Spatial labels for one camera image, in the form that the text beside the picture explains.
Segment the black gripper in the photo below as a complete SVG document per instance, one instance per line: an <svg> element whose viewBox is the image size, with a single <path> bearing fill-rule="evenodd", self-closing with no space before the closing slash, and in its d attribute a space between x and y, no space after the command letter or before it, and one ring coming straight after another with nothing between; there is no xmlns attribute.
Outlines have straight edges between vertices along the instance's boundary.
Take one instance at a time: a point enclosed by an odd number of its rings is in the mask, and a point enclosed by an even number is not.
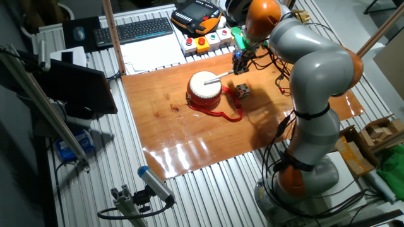
<svg viewBox="0 0 404 227"><path fill-rule="evenodd" d="M235 49L232 53L232 69L234 74L243 74L249 71L247 63L251 59L251 54L244 50Z"/></svg>

